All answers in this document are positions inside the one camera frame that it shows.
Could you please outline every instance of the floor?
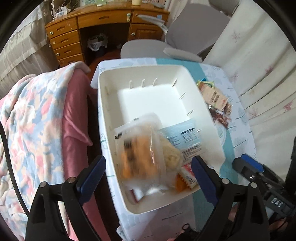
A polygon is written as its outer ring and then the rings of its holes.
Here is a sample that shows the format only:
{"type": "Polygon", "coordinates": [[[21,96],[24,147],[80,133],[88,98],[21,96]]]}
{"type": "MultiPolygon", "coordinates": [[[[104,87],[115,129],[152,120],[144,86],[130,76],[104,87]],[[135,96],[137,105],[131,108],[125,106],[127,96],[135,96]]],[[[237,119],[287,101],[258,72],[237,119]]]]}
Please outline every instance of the floor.
{"type": "Polygon", "coordinates": [[[87,75],[89,79],[92,79],[94,76],[94,72],[96,71],[96,68],[98,64],[104,60],[110,60],[110,59],[117,59],[120,58],[120,49],[116,49],[113,51],[107,52],[104,56],[96,58],[90,65],[91,72],[87,75]]]}

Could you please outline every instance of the pink blanket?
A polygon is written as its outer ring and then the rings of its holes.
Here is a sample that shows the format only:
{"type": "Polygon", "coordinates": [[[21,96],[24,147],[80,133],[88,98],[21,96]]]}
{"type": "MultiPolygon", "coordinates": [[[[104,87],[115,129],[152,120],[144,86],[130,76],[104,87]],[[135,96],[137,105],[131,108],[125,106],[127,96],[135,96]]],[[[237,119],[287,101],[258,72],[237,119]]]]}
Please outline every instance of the pink blanket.
{"type": "MultiPolygon", "coordinates": [[[[87,96],[96,100],[96,91],[90,87],[90,80],[81,69],[75,69],[68,84],[63,118],[62,118],[62,157],[65,180],[78,176],[83,168],[88,166],[87,146],[92,145],[88,135],[88,105],[87,96]]],[[[103,241],[110,241],[101,219],[94,196],[83,209],[94,229],[103,241]]],[[[77,240],[76,234],[69,222],[69,237],[77,240]]]]}

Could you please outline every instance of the floral blanket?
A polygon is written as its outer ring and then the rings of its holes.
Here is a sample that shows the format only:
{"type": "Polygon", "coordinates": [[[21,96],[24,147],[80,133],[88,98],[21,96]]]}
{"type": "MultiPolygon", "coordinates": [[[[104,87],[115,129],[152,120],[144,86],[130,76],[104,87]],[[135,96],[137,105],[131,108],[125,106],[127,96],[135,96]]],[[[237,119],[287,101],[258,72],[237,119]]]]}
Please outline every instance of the floral blanket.
{"type": "MultiPolygon", "coordinates": [[[[19,80],[6,96],[0,121],[8,138],[15,179],[30,210],[42,181],[63,183],[62,117],[67,85],[83,62],[19,80]]],[[[0,140],[0,213],[19,240],[25,239],[27,216],[16,197],[0,140]]]]}

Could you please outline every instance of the patterned tablecloth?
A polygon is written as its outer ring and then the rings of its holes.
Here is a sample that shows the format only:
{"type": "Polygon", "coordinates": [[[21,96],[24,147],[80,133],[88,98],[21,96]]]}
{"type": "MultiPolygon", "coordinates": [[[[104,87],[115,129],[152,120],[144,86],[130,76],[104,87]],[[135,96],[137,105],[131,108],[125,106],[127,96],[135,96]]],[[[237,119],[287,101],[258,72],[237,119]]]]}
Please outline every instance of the patterned tablecloth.
{"type": "MultiPolygon", "coordinates": [[[[206,78],[214,82],[224,95],[228,97],[232,105],[231,123],[228,130],[220,123],[216,128],[220,137],[226,160],[220,169],[220,176],[227,177],[233,183],[238,183],[238,175],[232,169],[231,164],[234,158],[247,153],[251,157],[256,157],[255,143],[245,111],[240,100],[225,75],[219,67],[214,67],[196,62],[155,59],[155,58],[134,58],[134,59],[115,59],[101,62],[94,74],[91,82],[93,88],[98,88],[98,76],[101,72],[113,68],[139,65],[158,65],[158,64],[179,64],[185,66],[193,76],[195,81],[206,78]]],[[[98,98],[99,129],[101,134],[102,154],[106,158],[106,175],[109,183],[110,192],[114,206],[120,220],[118,233],[126,241],[145,240],[159,241],[175,237],[181,231],[185,223],[200,230],[213,210],[212,204],[207,203],[201,190],[187,196],[166,207],[148,213],[135,215],[124,208],[120,198],[120,190],[116,181],[114,169],[111,168],[110,154],[106,145],[106,134],[103,132],[101,118],[101,103],[98,98]]]]}

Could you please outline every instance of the plastic bag in trash can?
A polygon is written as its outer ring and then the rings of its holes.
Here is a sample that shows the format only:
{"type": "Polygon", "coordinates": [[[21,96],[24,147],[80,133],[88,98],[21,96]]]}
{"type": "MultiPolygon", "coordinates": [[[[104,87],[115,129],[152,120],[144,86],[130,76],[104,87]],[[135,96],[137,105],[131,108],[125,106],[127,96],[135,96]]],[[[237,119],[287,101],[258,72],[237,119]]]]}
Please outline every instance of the plastic bag in trash can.
{"type": "Polygon", "coordinates": [[[108,37],[105,34],[95,35],[87,40],[87,47],[92,51],[98,51],[100,47],[107,48],[108,37]]]}

